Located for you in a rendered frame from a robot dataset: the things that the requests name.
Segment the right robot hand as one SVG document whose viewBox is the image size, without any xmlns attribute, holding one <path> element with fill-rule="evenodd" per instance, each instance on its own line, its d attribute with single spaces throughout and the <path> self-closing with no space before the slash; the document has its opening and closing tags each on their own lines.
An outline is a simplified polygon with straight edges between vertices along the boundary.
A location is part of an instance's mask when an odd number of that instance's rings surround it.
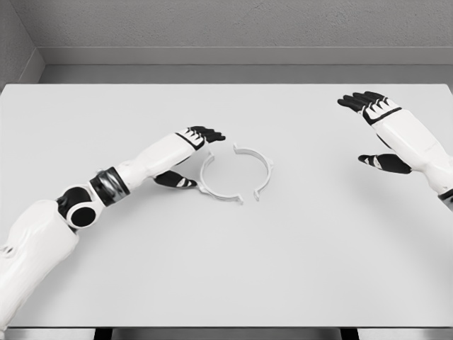
<svg viewBox="0 0 453 340">
<path fill-rule="evenodd" d="M 398 174 L 416 171 L 423 150 L 435 136 L 412 112 L 389 97 L 371 91 L 344 95 L 338 99 L 338 104 L 363 117 L 377 137 L 394 151 L 392 154 L 361 155 L 358 157 L 360 162 Z"/>
</svg>

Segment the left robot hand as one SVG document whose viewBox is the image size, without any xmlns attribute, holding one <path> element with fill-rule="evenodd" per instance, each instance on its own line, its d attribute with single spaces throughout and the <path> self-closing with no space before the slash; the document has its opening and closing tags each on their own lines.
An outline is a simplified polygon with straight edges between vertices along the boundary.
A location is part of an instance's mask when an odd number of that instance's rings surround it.
<svg viewBox="0 0 453 340">
<path fill-rule="evenodd" d="M 221 132 L 204 126 L 187 127 L 171 133 L 144 151 L 146 177 L 153 178 L 155 183 L 170 188 L 197 187 L 197 181 L 182 176 L 172 168 L 190 158 L 205 145 L 225 139 Z"/>
</svg>

